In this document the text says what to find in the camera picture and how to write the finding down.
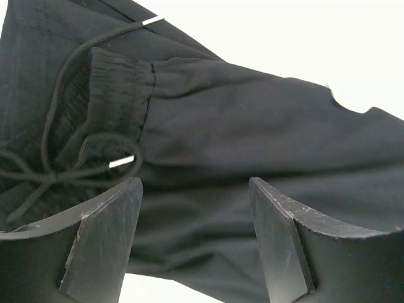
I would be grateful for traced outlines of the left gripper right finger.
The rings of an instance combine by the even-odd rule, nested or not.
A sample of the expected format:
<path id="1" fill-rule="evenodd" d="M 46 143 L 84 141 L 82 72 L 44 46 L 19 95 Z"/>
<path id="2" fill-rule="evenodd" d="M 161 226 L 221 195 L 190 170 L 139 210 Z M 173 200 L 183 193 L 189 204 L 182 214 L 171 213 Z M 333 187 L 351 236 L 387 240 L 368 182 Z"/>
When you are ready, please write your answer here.
<path id="1" fill-rule="evenodd" d="M 403 231 L 329 217 L 264 180 L 249 181 L 271 302 L 402 302 Z"/>

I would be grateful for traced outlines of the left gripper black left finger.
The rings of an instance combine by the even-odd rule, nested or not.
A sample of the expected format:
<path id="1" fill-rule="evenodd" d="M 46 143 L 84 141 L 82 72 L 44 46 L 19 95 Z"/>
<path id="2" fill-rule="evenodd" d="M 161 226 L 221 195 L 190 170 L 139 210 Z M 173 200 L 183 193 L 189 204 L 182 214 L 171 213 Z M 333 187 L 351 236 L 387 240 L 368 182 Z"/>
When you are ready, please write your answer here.
<path id="1" fill-rule="evenodd" d="M 141 181 L 132 178 L 1 234 L 1 301 L 117 302 L 142 195 Z"/>

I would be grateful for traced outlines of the black trousers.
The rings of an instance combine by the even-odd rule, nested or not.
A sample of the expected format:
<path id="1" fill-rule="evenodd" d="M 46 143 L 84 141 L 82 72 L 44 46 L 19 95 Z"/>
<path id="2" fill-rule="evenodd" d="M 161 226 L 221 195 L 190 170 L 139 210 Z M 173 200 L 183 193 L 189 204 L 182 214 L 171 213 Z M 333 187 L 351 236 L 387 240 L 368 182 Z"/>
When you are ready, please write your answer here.
<path id="1" fill-rule="evenodd" d="M 1 33 L 1 234 L 138 178 L 126 273 L 271 302 L 249 181 L 403 231 L 403 121 L 228 63 L 132 1 L 9 1 Z"/>

